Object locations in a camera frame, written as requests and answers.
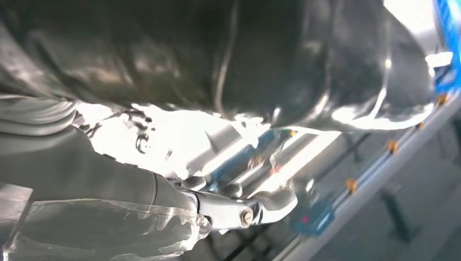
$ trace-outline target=metal rail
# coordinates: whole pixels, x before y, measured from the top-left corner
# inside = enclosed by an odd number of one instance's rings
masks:
[[[412,128],[398,141],[398,155],[384,152],[357,180],[358,190],[353,195],[345,190],[334,201],[336,218],[324,233],[317,238],[308,238],[299,243],[284,257],[289,261],[306,261],[311,259],[328,243],[334,235],[379,191],[459,109],[461,98],[453,94],[448,104],[439,107],[427,120],[423,129]]]

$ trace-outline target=blue frame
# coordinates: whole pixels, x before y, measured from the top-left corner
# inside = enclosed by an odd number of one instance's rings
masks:
[[[442,94],[461,89],[461,0],[435,0],[434,3],[446,45],[453,52],[453,80],[435,87],[435,91]]]

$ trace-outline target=bolt head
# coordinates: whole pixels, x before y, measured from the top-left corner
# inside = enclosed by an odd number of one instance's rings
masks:
[[[253,221],[253,210],[251,208],[245,209],[240,215],[240,220],[242,222],[242,226],[249,227]]]

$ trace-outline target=orange clip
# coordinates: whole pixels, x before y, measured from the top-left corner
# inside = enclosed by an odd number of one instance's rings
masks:
[[[441,94],[435,98],[435,102],[438,106],[443,106],[448,102],[448,94]]]
[[[355,193],[358,188],[357,180],[355,180],[354,178],[348,179],[346,182],[346,188],[350,194]]]
[[[416,128],[417,128],[417,129],[424,129],[424,125],[425,125],[424,122],[420,122],[420,123],[418,123],[418,124],[416,125]]]
[[[398,150],[397,141],[389,140],[387,147],[388,147],[388,151],[389,151],[390,154],[397,154],[397,150]]]

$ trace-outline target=blue part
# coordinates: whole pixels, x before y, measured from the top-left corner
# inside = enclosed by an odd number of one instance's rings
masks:
[[[238,164],[247,163],[252,157],[255,157],[259,151],[265,149],[270,144],[270,142],[275,139],[275,135],[276,133],[273,130],[265,132],[258,138],[257,148],[254,148],[252,145],[247,145],[243,148],[243,150],[218,167],[210,174],[209,181],[205,187],[205,190],[214,191],[222,179],[231,178],[227,177],[227,172],[230,168]]]
[[[320,236],[334,220],[334,209],[328,201],[311,206],[298,206],[290,215],[290,227],[301,235]]]
[[[448,48],[453,52],[454,79],[448,83],[437,84],[436,93],[446,93],[461,89],[461,1],[435,0],[435,10]]]

